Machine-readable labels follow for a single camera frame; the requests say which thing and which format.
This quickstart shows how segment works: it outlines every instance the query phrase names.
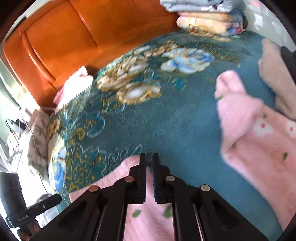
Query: folded quilt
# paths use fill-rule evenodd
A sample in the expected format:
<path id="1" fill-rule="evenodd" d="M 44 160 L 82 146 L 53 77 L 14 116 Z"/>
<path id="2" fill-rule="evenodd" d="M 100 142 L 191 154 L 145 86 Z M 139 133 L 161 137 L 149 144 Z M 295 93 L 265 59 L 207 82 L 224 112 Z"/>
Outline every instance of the folded quilt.
<path id="1" fill-rule="evenodd" d="M 181 16 L 177 20 L 179 28 L 188 29 L 190 27 L 205 28 L 206 32 L 213 34 L 224 34 L 231 26 L 231 22 L 222 22 L 206 18 L 191 18 Z"/>
<path id="2" fill-rule="evenodd" d="M 244 11 L 243 0 L 205 1 L 205 0 L 160 0 L 168 12 L 231 12 L 237 8 Z"/>
<path id="3" fill-rule="evenodd" d="M 178 12 L 178 15 L 191 18 L 207 18 L 223 22 L 231 22 L 232 17 L 225 12 Z"/>

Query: cable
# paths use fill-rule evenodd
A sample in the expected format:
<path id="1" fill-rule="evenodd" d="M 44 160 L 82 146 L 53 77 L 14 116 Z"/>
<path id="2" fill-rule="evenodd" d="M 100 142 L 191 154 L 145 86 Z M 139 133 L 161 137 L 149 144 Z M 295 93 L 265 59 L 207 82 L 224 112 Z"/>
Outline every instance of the cable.
<path id="1" fill-rule="evenodd" d="M 31 128 L 28 126 L 28 123 L 25 121 L 23 115 L 22 115 L 22 119 L 23 119 L 23 121 L 25 122 L 26 126 L 28 127 L 28 129 L 30 130 L 30 132 L 31 132 L 31 134 L 32 134 L 33 141 L 34 141 L 34 148 L 35 148 L 35 156 L 38 156 L 38 155 L 37 155 L 37 151 L 36 151 L 37 148 L 36 148 L 36 143 L 35 143 L 34 134 L 33 134 L 32 130 L 31 130 Z M 49 192 L 46 190 L 46 188 L 45 188 L 45 186 L 44 186 L 44 184 L 43 184 L 43 181 L 42 181 L 42 178 L 41 178 L 41 175 L 40 175 L 39 171 L 38 171 L 38 174 L 39 174 L 39 177 L 40 177 L 40 180 L 41 180 L 42 186 L 44 187 L 44 190 L 46 191 L 46 193 L 47 193 L 48 196 L 51 196 L 51 194 L 49 194 Z"/>
<path id="2" fill-rule="evenodd" d="M 20 133 L 20 121 L 19 121 L 19 133 Z M 20 145 L 19 145 L 19 153 L 20 153 Z M 20 159 L 22 157 L 22 154 L 20 153 Z M 20 165 L 20 159 L 19 159 L 19 163 L 17 164 L 17 170 L 18 170 L 18 167 Z M 17 170 L 15 171 L 17 173 Z"/>
<path id="3" fill-rule="evenodd" d="M 16 135 L 15 135 L 15 132 L 11 129 L 11 127 L 9 126 L 7 120 L 8 120 L 11 124 L 13 123 L 13 121 L 12 121 L 11 119 L 6 119 L 6 121 L 5 121 L 5 125 L 9 128 L 10 132 L 11 132 L 11 133 L 13 134 L 13 136 L 15 137 L 15 136 L 16 136 Z M 20 145 L 20 139 L 19 139 L 18 136 L 17 136 L 17 138 L 18 138 L 18 140 L 16 139 L 16 137 L 15 137 L 15 140 L 17 141 L 17 144 Z"/>

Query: pink blanket with flower print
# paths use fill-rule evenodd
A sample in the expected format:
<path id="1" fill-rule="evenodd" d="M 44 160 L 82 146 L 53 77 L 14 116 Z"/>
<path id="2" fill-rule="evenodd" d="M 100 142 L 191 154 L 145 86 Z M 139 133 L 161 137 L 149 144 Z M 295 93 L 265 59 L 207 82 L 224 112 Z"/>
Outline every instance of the pink blanket with flower print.
<path id="1" fill-rule="evenodd" d="M 296 211 L 296 122 L 249 96 L 232 70 L 218 76 L 215 98 L 222 158 L 261 193 L 285 229 Z"/>

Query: patterned pillow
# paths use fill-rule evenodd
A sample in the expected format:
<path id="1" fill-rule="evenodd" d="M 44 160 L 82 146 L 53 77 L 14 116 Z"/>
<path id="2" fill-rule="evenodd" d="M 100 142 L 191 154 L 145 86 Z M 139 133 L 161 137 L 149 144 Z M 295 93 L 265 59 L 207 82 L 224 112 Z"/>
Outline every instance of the patterned pillow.
<path id="1" fill-rule="evenodd" d="M 48 179 L 47 128 L 49 116 L 42 110 L 35 110 L 20 138 L 20 162 L 28 169 L 29 175 Z"/>

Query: black metal bracket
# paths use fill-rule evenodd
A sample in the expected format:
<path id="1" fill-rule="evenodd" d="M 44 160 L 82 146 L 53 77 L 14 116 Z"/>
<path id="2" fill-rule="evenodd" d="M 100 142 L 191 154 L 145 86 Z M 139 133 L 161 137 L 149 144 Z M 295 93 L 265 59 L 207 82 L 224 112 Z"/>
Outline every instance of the black metal bracket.
<path id="1" fill-rule="evenodd" d="M 175 241 L 268 241 L 210 186 L 193 187 L 172 176 L 152 155 L 155 201 L 172 203 Z M 111 187 L 92 185 L 30 241 L 122 241 L 128 204 L 143 204 L 146 161 L 130 169 L 129 176 Z M 296 216 L 278 241 L 290 241 Z"/>
<path id="2" fill-rule="evenodd" d="M 30 241 L 123 240 L 128 204 L 143 204 L 146 197 L 146 160 L 130 168 L 129 176 L 113 186 L 96 185 L 48 223 Z"/>

